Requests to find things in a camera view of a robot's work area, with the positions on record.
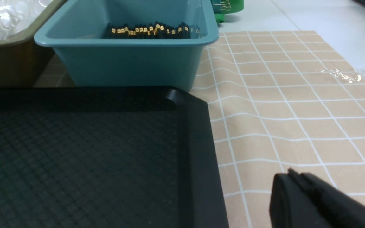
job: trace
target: black item with gold tips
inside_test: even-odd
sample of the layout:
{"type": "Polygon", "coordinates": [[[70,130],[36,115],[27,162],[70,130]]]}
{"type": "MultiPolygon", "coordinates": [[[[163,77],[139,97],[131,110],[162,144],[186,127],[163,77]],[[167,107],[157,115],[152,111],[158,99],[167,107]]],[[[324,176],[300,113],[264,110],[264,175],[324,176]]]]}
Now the black item with gold tips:
{"type": "Polygon", "coordinates": [[[154,24],[148,24],[148,26],[138,24],[132,28],[127,24],[114,27],[109,23],[103,39],[190,39],[190,30],[191,32],[198,32],[198,29],[190,28],[184,22],[178,27],[155,22],[154,24]]]}

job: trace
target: textured tray surface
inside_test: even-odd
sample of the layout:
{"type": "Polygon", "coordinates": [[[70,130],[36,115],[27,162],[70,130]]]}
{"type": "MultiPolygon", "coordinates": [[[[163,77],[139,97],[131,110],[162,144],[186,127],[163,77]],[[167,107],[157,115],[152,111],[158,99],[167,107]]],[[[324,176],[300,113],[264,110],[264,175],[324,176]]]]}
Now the textured tray surface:
{"type": "Polygon", "coordinates": [[[178,227],[177,140],[169,100],[0,104],[0,228],[178,227]]]}

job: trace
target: plastic bin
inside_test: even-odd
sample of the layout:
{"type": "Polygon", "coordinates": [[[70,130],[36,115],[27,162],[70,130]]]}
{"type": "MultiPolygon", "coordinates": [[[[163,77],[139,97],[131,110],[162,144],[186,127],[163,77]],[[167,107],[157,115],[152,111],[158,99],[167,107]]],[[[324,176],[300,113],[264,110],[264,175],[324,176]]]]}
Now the plastic bin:
{"type": "Polygon", "coordinates": [[[54,51],[36,45],[33,36],[66,0],[54,0],[16,37],[0,41],[0,87],[32,87],[54,51]]]}
{"type": "Polygon", "coordinates": [[[189,91],[204,47],[219,38],[209,0],[68,0],[36,33],[77,86],[173,86],[189,91]],[[108,23],[181,22],[193,39],[100,39],[108,23]]]}

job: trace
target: blue plastic bin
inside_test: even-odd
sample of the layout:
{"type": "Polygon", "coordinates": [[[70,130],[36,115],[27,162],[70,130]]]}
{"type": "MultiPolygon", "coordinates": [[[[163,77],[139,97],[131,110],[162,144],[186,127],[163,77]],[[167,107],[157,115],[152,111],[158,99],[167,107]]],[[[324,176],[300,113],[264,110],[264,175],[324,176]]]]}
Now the blue plastic bin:
{"type": "Polygon", "coordinates": [[[192,88],[204,47],[219,31],[210,0],[68,0],[36,33],[77,86],[192,88]],[[159,21],[199,28],[193,39],[100,39],[107,24],[159,21]]]}

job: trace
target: white floor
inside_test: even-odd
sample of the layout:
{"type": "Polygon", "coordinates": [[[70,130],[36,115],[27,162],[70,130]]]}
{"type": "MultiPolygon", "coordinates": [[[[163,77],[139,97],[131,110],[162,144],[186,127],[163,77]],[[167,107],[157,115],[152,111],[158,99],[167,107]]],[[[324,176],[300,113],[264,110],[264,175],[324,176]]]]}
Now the white floor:
{"type": "Polygon", "coordinates": [[[245,0],[221,32],[315,30],[365,76],[365,7],[352,0],[245,0]]]}

